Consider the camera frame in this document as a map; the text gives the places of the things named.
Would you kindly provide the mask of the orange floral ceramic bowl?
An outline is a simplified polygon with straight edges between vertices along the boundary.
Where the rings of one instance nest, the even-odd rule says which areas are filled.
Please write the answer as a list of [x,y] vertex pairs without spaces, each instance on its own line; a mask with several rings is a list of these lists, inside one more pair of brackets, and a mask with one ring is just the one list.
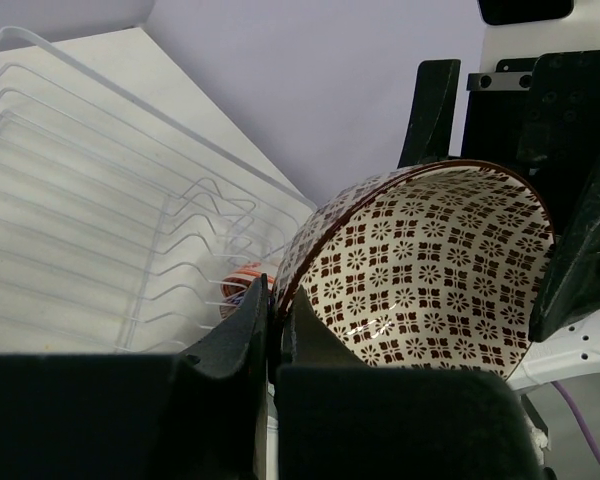
[[272,292],[277,270],[278,266],[273,263],[255,261],[246,263],[229,274],[221,282],[223,295],[223,304],[219,307],[221,319],[225,320],[237,310],[247,289],[262,275],[267,277],[268,291]]

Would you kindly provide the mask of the brown patterned ceramic bowl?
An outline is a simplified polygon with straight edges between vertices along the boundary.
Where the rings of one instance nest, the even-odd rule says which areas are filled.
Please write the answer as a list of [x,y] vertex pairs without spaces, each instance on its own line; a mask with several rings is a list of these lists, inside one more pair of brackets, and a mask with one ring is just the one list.
[[544,201],[501,166],[402,168],[341,191],[300,227],[275,277],[275,316],[304,292],[368,365],[508,378],[530,348],[554,243]]

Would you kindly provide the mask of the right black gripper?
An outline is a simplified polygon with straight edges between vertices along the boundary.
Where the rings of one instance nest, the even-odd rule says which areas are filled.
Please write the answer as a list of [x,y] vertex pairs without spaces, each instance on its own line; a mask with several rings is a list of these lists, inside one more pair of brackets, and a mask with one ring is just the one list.
[[[398,167],[446,159],[461,61],[417,69]],[[466,158],[529,170],[538,183],[582,188],[600,157],[600,50],[503,59],[472,74],[462,143]],[[535,300],[529,339],[600,310],[600,160],[558,241]]]

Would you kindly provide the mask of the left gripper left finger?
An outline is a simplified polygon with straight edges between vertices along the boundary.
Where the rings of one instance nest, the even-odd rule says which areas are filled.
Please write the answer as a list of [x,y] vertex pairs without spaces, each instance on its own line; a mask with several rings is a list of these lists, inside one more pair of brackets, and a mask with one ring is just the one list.
[[262,479],[269,292],[178,354],[0,354],[0,479]]

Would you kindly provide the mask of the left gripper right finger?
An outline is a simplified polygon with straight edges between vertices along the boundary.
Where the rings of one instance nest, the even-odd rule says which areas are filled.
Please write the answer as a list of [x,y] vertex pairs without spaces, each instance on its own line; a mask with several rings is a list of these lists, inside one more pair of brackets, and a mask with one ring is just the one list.
[[282,479],[551,479],[519,397],[485,372],[373,368],[298,291],[276,373]]

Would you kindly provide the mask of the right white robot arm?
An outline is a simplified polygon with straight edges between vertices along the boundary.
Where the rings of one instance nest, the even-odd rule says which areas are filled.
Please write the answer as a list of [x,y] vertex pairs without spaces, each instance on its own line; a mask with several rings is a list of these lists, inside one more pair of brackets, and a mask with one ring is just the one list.
[[522,174],[559,240],[516,390],[600,373],[600,1],[483,1],[464,157]]

